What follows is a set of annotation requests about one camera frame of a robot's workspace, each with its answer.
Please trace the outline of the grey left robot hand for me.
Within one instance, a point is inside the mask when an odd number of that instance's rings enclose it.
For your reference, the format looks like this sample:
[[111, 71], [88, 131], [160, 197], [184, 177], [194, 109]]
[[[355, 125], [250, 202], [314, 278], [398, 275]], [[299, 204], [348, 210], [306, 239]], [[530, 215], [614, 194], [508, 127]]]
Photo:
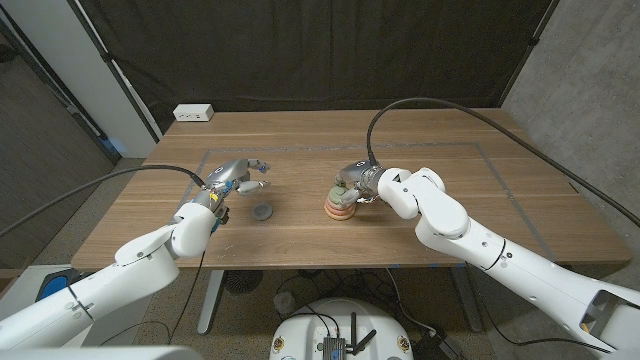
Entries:
[[227, 161], [208, 175], [205, 185], [192, 199], [192, 203], [214, 212], [232, 192], [242, 196], [250, 195], [271, 185], [269, 181], [252, 180], [251, 169], [266, 173], [270, 166], [258, 159], [241, 158]]

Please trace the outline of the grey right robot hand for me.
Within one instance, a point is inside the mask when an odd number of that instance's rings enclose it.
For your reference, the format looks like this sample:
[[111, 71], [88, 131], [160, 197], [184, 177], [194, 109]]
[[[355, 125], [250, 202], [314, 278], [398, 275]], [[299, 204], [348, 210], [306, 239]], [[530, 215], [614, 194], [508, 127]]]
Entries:
[[378, 183], [385, 168], [361, 160], [341, 169], [334, 177], [334, 184], [345, 188], [337, 204], [346, 208], [356, 203], [371, 203], [378, 196]]

